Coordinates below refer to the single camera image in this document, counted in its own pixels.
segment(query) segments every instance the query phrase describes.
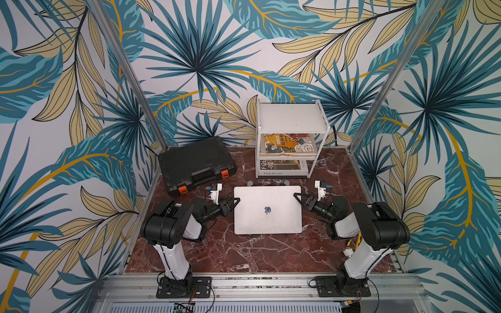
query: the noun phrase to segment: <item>silver laptop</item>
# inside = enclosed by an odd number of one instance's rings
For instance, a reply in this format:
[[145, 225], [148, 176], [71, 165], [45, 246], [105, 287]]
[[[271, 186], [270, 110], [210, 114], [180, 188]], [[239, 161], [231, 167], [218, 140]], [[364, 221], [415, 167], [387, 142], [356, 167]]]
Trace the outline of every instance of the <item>silver laptop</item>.
[[303, 230], [301, 204], [294, 198], [301, 186], [235, 187], [235, 234], [290, 234]]

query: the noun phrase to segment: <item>magazine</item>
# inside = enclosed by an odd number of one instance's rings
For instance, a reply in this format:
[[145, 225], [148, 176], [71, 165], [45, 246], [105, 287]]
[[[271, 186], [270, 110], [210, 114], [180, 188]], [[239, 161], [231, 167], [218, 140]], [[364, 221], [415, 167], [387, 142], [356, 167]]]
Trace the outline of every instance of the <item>magazine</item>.
[[309, 134], [269, 134], [264, 137], [264, 151], [287, 156], [315, 156], [315, 148]]

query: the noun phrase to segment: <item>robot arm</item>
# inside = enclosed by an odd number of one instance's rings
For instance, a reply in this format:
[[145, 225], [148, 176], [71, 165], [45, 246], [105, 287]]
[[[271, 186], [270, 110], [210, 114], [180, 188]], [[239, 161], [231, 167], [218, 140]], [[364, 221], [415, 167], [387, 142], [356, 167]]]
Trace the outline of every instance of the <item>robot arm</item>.
[[240, 202], [239, 198], [223, 199], [207, 208], [204, 199], [192, 203], [176, 203], [172, 199], [162, 201], [141, 225], [141, 236], [157, 250], [165, 267], [160, 279], [157, 298], [180, 298], [193, 291], [194, 297], [210, 296], [210, 277], [193, 278], [190, 264], [184, 256], [181, 238], [202, 242], [207, 232], [205, 223], [218, 215], [228, 216]]
[[410, 231], [385, 202], [357, 204], [348, 213], [348, 201], [335, 197], [327, 206], [314, 196], [294, 194], [304, 209], [327, 219], [327, 234], [333, 239], [352, 238], [362, 233], [358, 249], [332, 276], [315, 277], [319, 296], [370, 296], [367, 276], [393, 249], [410, 240]]

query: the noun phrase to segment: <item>black plastic case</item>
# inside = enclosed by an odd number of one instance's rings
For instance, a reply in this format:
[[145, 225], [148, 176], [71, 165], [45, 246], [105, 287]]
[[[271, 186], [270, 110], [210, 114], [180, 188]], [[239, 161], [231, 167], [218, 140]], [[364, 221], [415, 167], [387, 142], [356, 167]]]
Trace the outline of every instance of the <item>black plastic case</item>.
[[211, 137], [158, 156], [167, 193], [179, 196], [209, 181], [227, 178], [236, 173], [223, 140]]

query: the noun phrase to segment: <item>palm leaf pattern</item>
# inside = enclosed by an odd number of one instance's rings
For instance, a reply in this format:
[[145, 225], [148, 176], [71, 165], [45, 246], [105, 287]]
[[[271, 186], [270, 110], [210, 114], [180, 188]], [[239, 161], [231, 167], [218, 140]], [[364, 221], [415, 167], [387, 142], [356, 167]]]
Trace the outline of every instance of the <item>palm leaf pattern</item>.
[[[452, 154], [448, 133], [458, 141], [463, 150], [467, 149], [463, 137], [456, 129], [457, 127], [493, 134], [469, 123], [464, 118], [501, 121], [500, 118], [491, 115], [470, 111], [473, 109], [501, 108], [501, 102], [493, 99], [501, 96], [501, 93], [479, 93], [483, 88], [501, 81], [501, 77], [485, 80], [488, 76], [501, 69], [501, 61], [498, 61], [501, 57], [501, 51], [490, 55], [496, 47], [500, 46], [501, 39], [490, 45], [488, 44], [491, 38], [496, 38], [499, 25], [475, 46], [475, 41], [479, 38], [482, 28], [479, 28], [473, 39], [464, 47], [463, 44], [466, 43], [465, 38], [468, 33], [468, 23], [466, 23], [463, 34], [458, 41], [453, 40], [454, 32], [451, 32], [440, 64], [438, 49], [433, 48], [431, 80], [428, 78], [428, 62], [422, 59], [422, 79], [414, 69], [410, 69], [415, 77], [418, 90], [406, 81], [405, 85], [410, 93], [400, 91], [405, 98], [421, 109], [417, 118], [402, 134], [405, 136], [411, 130], [414, 130], [407, 149], [412, 147], [418, 136], [422, 136], [423, 140], [419, 143], [415, 152], [419, 151], [425, 143], [426, 161], [432, 144], [435, 146], [438, 160], [440, 160], [440, 142], [444, 143], [447, 155]], [[454, 50], [452, 50], [453, 42], [458, 42]]]
[[309, 87], [312, 89], [312, 95], [318, 97], [320, 102], [322, 102], [325, 114], [331, 126], [336, 125], [336, 129], [344, 129], [341, 131], [346, 133], [352, 122], [353, 113], [360, 114], [357, 110], [368, 110], [383, 83], [378, 82], [380, 76], [372, 79], [373, 75], [371, 73], [365, 76], [362, 82], [360, 82], [358, 65], [353, 83], [351, 82], [348, 67], [346, 67], [346, 82], [343, 81], [341, 73], [335, 64], [333, 69], [334, 75], [325, 69], [331, 83], [334, 85], [333, 88], [315, 73], [313, 73], [313, 75], [323, 88], [314, 85], [309, 85]]
[[[144, 43], [144, 47], [161, 54], [162, 57], [140, 56], [140, 58], [165, 62], [172, 66], [148, 68], [150, 70], [166, 72], [153, 78], [175, 77], [181, 75], [192, 75], [191, 77], [193, 77], [196, 75], [200, 99], [203, 98], [204, 89], [207, 88], [212, 99], [216, 103], [217, 95], [214, 87], [220, 90], [223, 99], [226, 99], [225, 89], [238, 95], [229, 83], [245, 88], [234, 79], [246, 81], [247, 77], [239, 72], [243, 71], [246, 73], [252, 70], [247, 67], [234, 65], [234, 63], [252, 54], [245, 56], [236, 56], [236, 54], [250, 47], [255, 42], [236, 49], [233, 48], [240, 44], [252, 32], [244, 31], [240, 34], [240, 31], [243, 29], [243, 26], [240, 26], [225, 37], [224, 33], [230, 29], [229, 26], [233, 18], [226, 20], [218, 30], [222, 0], [217, 2], [214, 12], [212, 10], [212, 1], [207, 2], [204, 23], [202, 22], [203, 8], [201, 0], [198, 0], [196, 5], [196, 16], [194, 16], [191, 9], [191, 1], [185, 1], [186, 21], [183, 20], [183, 14], [176, 2], [172, 2], [175, 14], [174, 18], [158, 1], [154, 1], [167, 19], [169, 26], [160, 21], [152, 13], [146, 10], [144, 11], [157, 23], [166, 38], [146, 28], [141, 28], [141, 31], [158, 41], [157, 44]], [[172, 52], [168, 52], [159, 46], [165, 46]]]
[[[0, 179], [2, 179], [4, 174], [15, 130], [16, 125], [12, 129], [2, 156], [0, 157]], [[0, 189], [0, 264], [25, 271], [30, 274], [38, 275], [31, 265], [11, 252], [51, 251], [59, 250], [59, 247], [50, 242], [10, 242], [21, 236], [37, 232], [62, 235], [61, 231], [57, 227], [51, 225], [40, 225], [39, 223], [62, 212], [70, 211], [70, 209], [53, 210], [50, 213], [34, 217], [34, 215], [36, 215], [36, 213], [40, 210], [48, 205], [51, 205], [54, 201], [61, 198], [65, 194], [58, 194], [34, 204], [38, 198], [54, 188], [54, 184], [48, 184], [39, 191], [33, 193], [31, 196], [26, 197], [30, 187], [41, 178], [46, 169], [38, 171], [16, 189], [21, 171], [25, 165], [28, 147], [29, 143], [26, 145], [25, 151], [12, 173], [6, 179], [4, 186]]]
[[129, 156], [136, 155], [136, 164], [139, 164], [138, 155], [141, 157], [142, 163], [145, 163], [143, 147], [152, 138], [146, 129], [146, 121], [143, 118], [144, 113], [139, 108], [139, 103], [129, 88], [127, 80], [120, 82], [119, 86], [122, 92], [119, 92], [113, 86], [111, 88], [115, 91], [115, 94], [106, 92], [110, 97], [118, 95], [118, 101], [116, 102], [98, 95], [101, 101], [106, 104], [106, 106], [100, 107], [115, 114], [117, 117], [94, 116], [94, 118], [113, 122], [113, 124], [105, 127], [100, 133], [107, 134], [110, 137], [117, 135], [118, 142], [127, 151]]
[[[185, 118], [186, 121], [188, 121], [188, 124], [184, 124], [181, 121], [177, 121], [180, 125], [182, 125], [182, 127], [179, 127], [178, 131], [180, 137], [176, 137], [177, 142], [179, 144], [193, 143], [210, 137], [217, 136], [217, 129], [220, 125], [221, 118], [218, 118], [218, 120], [214, 123], [214, 125], [211, 126], [209, 113], [205, 112], [205, 114], [203, 115], [204, 125], [202, 125], [202, 123], [200, 122], [200, 115], [201, 115], [200, 113], [196, 115], [195, 117], [196, 123], [193, 123], [192, 121], [188, 120], [184, 114], [183, 117]], [[241, 141], [244, 139], [222, 137], [222, 140], [227, 144], [233, 143], [239, 145], [242, 144]]]
[[[77, 14], [73, 11], [73, 9], [69, 5], [66, 4], [64, 0], [58, 0], [58, 2], [60, 2], [67, 10], [69, 10], [74, 17], [77, 17]], [[68, 25], [70, 25], [68, 19], [64, 16], [64, 14], [60, 13], [60, 11], [54, 6], [51, 0], [24, 0], [24, 1], [16, 0], [11, 2], [1, 1], [0, 13], [4, 16], [4, 19], [7, 23], [7, 27], [11, 34], [13, 50], [18, 46], [18, 30], [16, 28], [16, 23], [14, 22], [13, 13], [9, 8], [8, 3], [12, 3], [13, 5], [15, 5], [15, 7], [19, 10], [19, 12], [21, 12], [26, 21], [28, 21], [28, 23], [40, 34], [40, 36], [45, 38], [45, 36], [42, 34], [42, 31], [35, 25], [33, 15], [38, 16], [39, 19], [44, 23], [44, 25], [48, 29], [50, 29], [50, 31], [54, 36], [57, 37], [54, 28], [50, 26], [50, 24], [45, 20], [42, 14], [46, 14], [47, 17], [49, 17], [60, 29], [62, 29], [68, 37], [70, 36], [66, 28], [64, 28], [63, 24], [61, 23], [61, 20], [63, 20], [66, 23], [68, 23]], [[43, 11], [40, 12], [37, 9], [37, 6], [41, 7]], [[28, 12], [26, 10], [27, 7], [31, 9], [31, 12]]]
[[381, 188], [381, 184], [379, 183], [381, 179], [379, 175], [395, 166], [385, 165], [386, 161], [388, 161], [393, 153], [393, 150], [389, 150], [389, 145], [381, 149], [381, 140], [382, 138], [379, 139], [377, 146], [375, 141], [372, 141], [369, 146], [359, 149], [355, 155], [365, 181], [376, 199], [385, 199], [383, 188]]
[[103, 280], [108, 275], [113, 274], [118, 267], [125, 253], [125, 250], [120, 252], [123, 241], [117, 240], [106, 258], [102, 269], [98, 269], [98, 274], [94, 274], [84, 257], [79, 254], [80, 264], [85, 277], [76, 276], [71, 273], [63, 273], [58, 271], [62, 281], [70, 285], [87, 284], [80, 290], [73, 292], [62, 291], [57, 288], [52, 288], [52, 293], [57, 299], [68, 300], [65, 304], [57, 308], [53, 313], [66, 311], [68, 313], [87, 313], [90, 312], [97, 298], [99, 290], [103, 286]]

